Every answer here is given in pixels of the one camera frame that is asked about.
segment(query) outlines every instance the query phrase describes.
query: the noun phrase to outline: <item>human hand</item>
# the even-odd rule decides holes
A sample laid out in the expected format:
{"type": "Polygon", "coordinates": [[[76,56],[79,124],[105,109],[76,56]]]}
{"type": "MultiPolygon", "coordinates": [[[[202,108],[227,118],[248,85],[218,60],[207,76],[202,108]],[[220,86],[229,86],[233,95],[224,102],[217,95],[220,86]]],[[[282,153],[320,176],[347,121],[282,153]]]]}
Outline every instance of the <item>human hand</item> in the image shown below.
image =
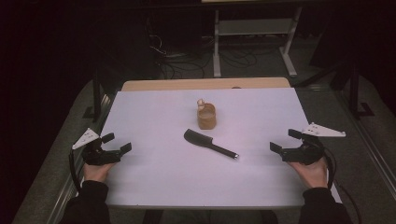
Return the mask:
{"type": "Polygon", "coordinates": [[[309,189],[327,188],[327,165],[323,157],[309,165],[299,162],[288,162],[288,164],[294,168],[309,189]]]}
{"type": "Polygon", "coordinates": [[[84,164],[84,179],[98,182],[105,182],[108,171],[116,163],[109,163],[101,166],[84,164]]]}

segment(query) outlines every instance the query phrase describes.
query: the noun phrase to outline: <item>small white object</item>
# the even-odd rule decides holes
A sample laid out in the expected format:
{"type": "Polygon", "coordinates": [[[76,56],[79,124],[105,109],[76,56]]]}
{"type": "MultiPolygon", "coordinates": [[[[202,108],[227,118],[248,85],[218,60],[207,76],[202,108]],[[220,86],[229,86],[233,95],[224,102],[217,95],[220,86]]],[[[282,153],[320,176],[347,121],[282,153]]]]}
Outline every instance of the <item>small white object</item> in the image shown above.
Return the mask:
{"type": "Polygon", "coordinates": [[[306,129],[303,130],[303,133],[314,135],[318,137],[345,137],[347,134],[345,132],[337,132],[333,129],[329,129],[315,123],[311,123],[306,129]]]}
{"type": "Polygon", "coordinates": [[[99,138],[99,135],[95,133],[91,129],[87,129],[87,131],[78,139],[78,141],[72,146],[72,149],[77,149],[79,147],[85,146],[91,141],[99,138]]]}
{"type": "Polygon", "coordinates": [[[198,102],[198,110],[203,110],[205,107],[205,101],[203,99],[199,99],[198,102]]]}

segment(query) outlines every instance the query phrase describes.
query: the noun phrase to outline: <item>white tabletop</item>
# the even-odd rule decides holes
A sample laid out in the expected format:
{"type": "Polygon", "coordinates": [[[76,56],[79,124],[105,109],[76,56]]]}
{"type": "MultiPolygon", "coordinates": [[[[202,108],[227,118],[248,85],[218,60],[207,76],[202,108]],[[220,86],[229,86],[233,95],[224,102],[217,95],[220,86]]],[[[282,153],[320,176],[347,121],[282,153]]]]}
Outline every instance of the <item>white tabletop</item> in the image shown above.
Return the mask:
{"type": "MultiPolygon", "coordinates": [[[[131,142],[107,178],[107,204],[142,208],[284,208],[304,204],[305,187],[269,148],[298,147],[288,129],[308,122],[292,88],[119,92],[102,134],[117,149],[131,142]],[[217,126],[202,131],[197,100],[217,109],[217,126]],[[192,145],[192,129],[237,154],[233,160],[192,145]]],[[[340,202],[335,188],[332,194],[340,202]]]]}

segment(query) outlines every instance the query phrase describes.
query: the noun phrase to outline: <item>black sleeve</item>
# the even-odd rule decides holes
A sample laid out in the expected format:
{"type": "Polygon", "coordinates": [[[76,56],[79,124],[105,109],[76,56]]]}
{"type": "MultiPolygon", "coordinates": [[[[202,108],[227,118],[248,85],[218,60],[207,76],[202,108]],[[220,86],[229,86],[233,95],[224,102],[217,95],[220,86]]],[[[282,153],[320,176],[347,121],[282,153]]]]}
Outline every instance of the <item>black sleeve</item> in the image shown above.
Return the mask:
{"type": "Polygon", "coordinates": [[[96,181],[84,181],[79,195],[70,199],[60,224],[110,223],[106,205],[108,187],[96,181]]]}
{"type": "Polygon", "coordinates": [[[334,200],[329,189],[309,189],[303,196],[300,224],[352,224],[346,208],[334,200]]]}

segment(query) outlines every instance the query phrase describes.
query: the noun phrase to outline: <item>table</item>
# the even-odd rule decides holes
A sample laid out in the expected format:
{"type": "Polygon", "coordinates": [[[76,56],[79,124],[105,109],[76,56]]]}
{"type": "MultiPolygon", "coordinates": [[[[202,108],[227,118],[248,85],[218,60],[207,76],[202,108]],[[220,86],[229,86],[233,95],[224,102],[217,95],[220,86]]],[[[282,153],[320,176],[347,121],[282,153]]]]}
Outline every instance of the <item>table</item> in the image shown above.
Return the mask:
{"type": "MultiPolygon", "coordinates": [[[[288,137],[288,129],[301,130],[308,124],[295,90],[287,83],[282,77],[125,83],[103,129],[103,134],[114,133],[116,139],[104,149],[131,142],[132,151],[111,170],[107,204],[145,209],[302,205],[301,180],[269,149],[270,141],[298,147],[301,142],[288,137]],[[226,89],[235,85],[244,89],[226,89]],[[217,107],[214,130],[197,127],[200,97],[217,107]],[[214,137],[215,145],[240,158],[188,143],[183,133],[189,128],[214,137]]],[[[332,193],[340,202],[335,188],[332,193]]]]}

